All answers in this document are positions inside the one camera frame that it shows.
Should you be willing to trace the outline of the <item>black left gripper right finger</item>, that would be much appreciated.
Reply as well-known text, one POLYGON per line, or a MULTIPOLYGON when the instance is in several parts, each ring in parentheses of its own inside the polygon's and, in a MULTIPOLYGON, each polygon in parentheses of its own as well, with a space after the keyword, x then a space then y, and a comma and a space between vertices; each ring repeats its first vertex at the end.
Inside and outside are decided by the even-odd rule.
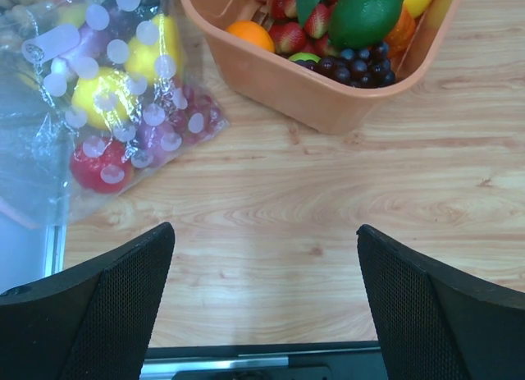
POLYGON ((358 259, 390 379, 522 379, 524 294, 369 225, 358 259))

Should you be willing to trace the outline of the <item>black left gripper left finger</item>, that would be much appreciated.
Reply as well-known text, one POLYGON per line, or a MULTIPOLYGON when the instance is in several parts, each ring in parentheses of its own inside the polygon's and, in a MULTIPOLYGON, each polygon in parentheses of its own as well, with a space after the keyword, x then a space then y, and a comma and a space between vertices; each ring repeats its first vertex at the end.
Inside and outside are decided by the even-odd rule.
POLYGON ((3 379, 137 379, 175 246, 169 222, 1 295, 3 379))

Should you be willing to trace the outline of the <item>red fake apple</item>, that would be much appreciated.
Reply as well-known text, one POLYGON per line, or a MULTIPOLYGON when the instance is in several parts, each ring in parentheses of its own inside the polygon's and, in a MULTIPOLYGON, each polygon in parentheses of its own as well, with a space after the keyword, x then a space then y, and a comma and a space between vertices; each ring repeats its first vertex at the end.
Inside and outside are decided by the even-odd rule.
POLYGON ((78 144, 70 157, 70 169, 82 188, 99 194, 123 190, 135 174, 126 146, 107 136, 91 136, 78 144))

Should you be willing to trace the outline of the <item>clear polka dot zip bag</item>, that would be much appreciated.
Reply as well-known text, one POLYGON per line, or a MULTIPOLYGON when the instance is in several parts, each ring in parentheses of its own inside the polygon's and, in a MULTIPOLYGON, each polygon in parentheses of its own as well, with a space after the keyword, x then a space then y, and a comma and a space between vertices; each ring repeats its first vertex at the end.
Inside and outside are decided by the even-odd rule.
POLYGON ((91 214, 227 127, 172 0, 1 0, 1 212, 91 214))

